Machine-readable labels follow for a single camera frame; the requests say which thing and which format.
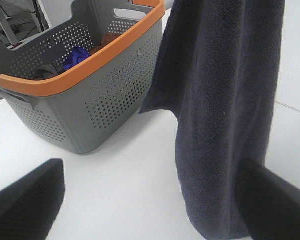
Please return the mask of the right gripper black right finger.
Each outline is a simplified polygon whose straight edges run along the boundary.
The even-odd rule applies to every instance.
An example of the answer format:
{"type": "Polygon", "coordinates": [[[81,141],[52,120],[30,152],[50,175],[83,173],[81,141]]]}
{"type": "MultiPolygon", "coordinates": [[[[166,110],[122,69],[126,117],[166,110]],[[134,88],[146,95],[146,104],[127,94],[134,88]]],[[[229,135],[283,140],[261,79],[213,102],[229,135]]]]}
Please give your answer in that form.
{"type": "Polygon", "coordinates": [[[236,202],[253,240],[300,240],[300,189],[254,160],[240,161],[236,202]]]}

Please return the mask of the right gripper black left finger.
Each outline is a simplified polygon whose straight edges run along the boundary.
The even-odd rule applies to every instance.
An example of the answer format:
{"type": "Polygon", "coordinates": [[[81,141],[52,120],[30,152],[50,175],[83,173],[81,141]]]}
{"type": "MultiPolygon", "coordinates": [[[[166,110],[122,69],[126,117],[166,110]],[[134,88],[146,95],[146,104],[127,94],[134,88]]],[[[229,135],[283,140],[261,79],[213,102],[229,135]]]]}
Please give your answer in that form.
{"type": "Polygon", "coordinates": [[[45,240],[66,192],[62,159],[50,159],[0,191],[0,240],[45,240]]]}

